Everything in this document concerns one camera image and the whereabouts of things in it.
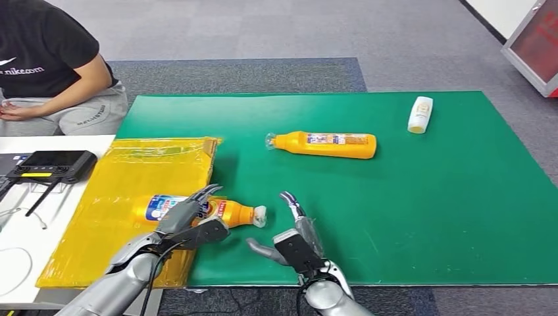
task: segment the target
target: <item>controller screen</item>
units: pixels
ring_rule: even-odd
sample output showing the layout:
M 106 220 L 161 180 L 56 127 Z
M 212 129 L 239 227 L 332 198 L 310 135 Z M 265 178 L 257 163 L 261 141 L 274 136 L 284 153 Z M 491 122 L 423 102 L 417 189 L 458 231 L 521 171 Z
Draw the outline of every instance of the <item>controller screen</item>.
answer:
M 36 151 L 21 163 L 21 166 L 71 166 L 83 153 L 83 151 Z

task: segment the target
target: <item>black controller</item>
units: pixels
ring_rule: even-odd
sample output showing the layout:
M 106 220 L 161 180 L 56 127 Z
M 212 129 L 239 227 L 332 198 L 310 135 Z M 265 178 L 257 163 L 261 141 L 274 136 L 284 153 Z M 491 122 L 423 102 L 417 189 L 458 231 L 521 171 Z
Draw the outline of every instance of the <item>black controller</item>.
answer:
M 84 180 L 97 163 L 97 156 L 86 151 L 35 151 L 6 175 L 15 182 L 62 182 Z

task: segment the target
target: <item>white wall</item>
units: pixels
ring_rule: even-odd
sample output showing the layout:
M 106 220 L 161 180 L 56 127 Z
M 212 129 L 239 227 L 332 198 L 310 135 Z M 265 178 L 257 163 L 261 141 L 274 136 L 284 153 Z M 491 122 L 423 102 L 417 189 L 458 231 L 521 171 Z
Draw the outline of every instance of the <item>white wall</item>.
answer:
M 467 0 L 498 32 L 509 38 L 536 0 Z

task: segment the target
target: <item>gray sweatpants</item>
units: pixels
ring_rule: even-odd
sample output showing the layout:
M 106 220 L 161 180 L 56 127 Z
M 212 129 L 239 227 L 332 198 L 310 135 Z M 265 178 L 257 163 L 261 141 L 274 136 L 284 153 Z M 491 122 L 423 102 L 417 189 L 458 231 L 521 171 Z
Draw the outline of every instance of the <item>gray sweatpants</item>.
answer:
M 50 98 L 6 99 L 17 107 L 42 105 Z M 22 121 L 0 119 L 0 136 L 109 135 L 116 134 L 128 113 L 126 89 L 121 82 L 91 99 L 45 117 Z

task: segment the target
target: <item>white cable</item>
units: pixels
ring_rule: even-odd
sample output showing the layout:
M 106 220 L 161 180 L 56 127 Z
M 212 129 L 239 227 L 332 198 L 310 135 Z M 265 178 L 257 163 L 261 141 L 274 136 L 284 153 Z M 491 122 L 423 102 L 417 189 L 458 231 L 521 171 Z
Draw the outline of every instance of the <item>white cable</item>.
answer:
M 21 250 L 21 251 L 23 251 L 27 255 L 27 257 L 29 258 L 29 270 L 27 270 L 27 273 L 25 274 L 25 277 L 16 286 L 14 286 L 8 292 L 0 293 L 0 298 L 4 295 L 10 294 L 15 289 L 17 289 L 21 284 L 23 284 L 23 282 L 25 282 L 25 280 L 29 277 L 29 275 L 31 274 L 31 270 L 33 269 L 33 258 L 31 258 L 31 254 L 27 250 L 25 250 L 24 248 L 20 248 L 20 247 L 13 247 L 13 248 L 0 249 L 0 252 L 9 251 L 9 250 Z
M 22 211 L 22 210 L 24 210 L 24 209 L 27 210 L 27 211 L 29 210 L 29 209 L 27 209 L 27 208 L 25 208 L 25 207 L 15 207 L 15 208 L 13 208 L 13 209 L 8 209 L 8 210 L 6 210 L 6 211 L 0 212 L 0 217 L 2 217 L 2 216 L 7 216 L 7 215 L 12 215 L 12 214 L 15 214 L 15 213 L 17 213 L 17 212 L 19 212 L 19 211 Z M 43 222 L 43 219 L 42 219 L 36 212 L 33 212 L 33 214 L 34 214 L 34 215 L 37 217 L 37 219 L 39 220 L 39 225 L 41 225 L 41 228 L 42 228 L 42 229 L 47 229 L 48 226 L 46 225 L 45 222 Z

